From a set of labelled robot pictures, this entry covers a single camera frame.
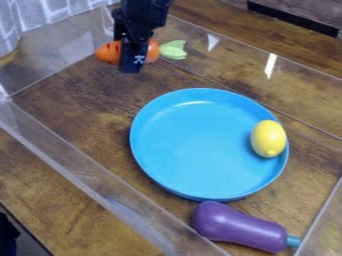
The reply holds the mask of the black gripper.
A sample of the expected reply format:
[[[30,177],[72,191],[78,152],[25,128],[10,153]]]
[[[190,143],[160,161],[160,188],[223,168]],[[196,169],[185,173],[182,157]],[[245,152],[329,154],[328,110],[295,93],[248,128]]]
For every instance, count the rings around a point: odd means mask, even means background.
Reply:
[[[165,25],[173,0],[121,0],[112,12],[113,40],[121,40],[118,71],[138,73],[145,63],[153,30]]]

